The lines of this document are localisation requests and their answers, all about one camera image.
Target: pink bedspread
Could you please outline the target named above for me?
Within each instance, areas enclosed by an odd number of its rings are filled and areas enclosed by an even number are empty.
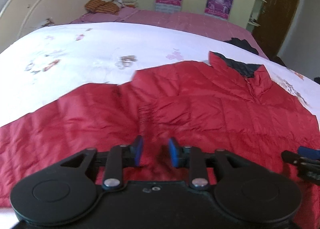
[[[168,14],[139,10],[129,16],[119,17],[117,20],[111,20],[108,16],[109,14],[106,14],[105,20],[99,19],[98,21],[93,22],[116,21],[152,25],[167,29],[181,30],[221,41],[230,40],[231,38],[246,39],[250,46],[258,50],[259,56],[268,59],[249,31],[230,22],[206,15],[186,12]],[[84,21],[80,18],[73,21],[73,23],[88,23],[88,20]]]

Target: red puffer jacket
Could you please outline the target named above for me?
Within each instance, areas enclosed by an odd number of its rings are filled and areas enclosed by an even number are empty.
[[[174,136],[204,152],[225,148],[295,180],[303,203],[295,221],[316,228],[319,188],[284,164],[284,150],[318,148],[316,117],[274,83],[262,65],[210,53],[211,66],[185,61],[137,71],[120,86],[87,84],[0,128],[0,204],[23,177],[87,147],[107,151],[144,137],[142,168],[125,179],[179,180],[166,145]]]

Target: headboard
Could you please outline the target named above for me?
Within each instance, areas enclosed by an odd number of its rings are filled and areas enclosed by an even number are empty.
[[[79,18],[86,13],[88,1],[9,0],[0,12],[0,53],[46,22],[67,24]]]

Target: jacket zipper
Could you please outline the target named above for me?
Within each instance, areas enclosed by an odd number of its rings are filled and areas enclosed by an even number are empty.
[[[259,101],[258,98],[254,95],[252,86],[251,86],[248,78],[247,78],[247,77],[244,77],[244,80],[247,82],[247,87],[248,87],[248,90],[249,90],[250,95],[252,96],[252,98],[254,99],[254,101],[255,101],[256,103],[260,104],[260,101]]]

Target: metal screw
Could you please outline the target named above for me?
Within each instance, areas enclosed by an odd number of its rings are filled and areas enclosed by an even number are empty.
[[[195,186],[195,187],[204,187],[208,184],[209,182],[205,179],[205,178],[202,178],[202,177],[199,177],[199,178],[195,178],[194,180],[192,180],[192,184]]]
[[[151,189],[150,189],[150,188],[144,188],[144,189],[142,189],[142,192],[150,193],[150,192],[151,192]]]
[[[107,187],[115,187],[120,185],[120,180],[116,178],[108,178],[103,183]]]

